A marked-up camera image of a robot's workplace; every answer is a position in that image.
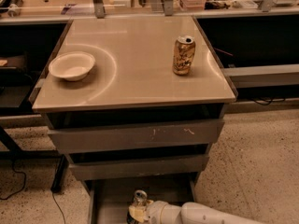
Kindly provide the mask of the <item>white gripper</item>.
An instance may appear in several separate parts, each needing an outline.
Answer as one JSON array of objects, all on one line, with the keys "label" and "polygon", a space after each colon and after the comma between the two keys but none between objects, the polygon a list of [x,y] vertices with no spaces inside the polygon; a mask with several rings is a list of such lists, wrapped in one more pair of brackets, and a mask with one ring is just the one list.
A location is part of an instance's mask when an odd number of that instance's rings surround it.
[{"label": "white gripper", "polygon": [[139,223],[162,224],[162,212],[167,202],[147,200],[146,206],[129,206],[130,216]]}]

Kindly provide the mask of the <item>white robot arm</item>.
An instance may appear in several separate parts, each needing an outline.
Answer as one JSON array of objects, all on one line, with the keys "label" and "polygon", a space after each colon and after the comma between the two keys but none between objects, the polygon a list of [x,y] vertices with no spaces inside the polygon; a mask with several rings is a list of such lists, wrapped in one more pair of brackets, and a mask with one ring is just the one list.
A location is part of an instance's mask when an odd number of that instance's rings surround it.
[{"label": "white robot arm", "polygon": [[224,213],[200,203],[182,206],[164,201],[134,202],[128,208],[128,224],[264,224]]}]

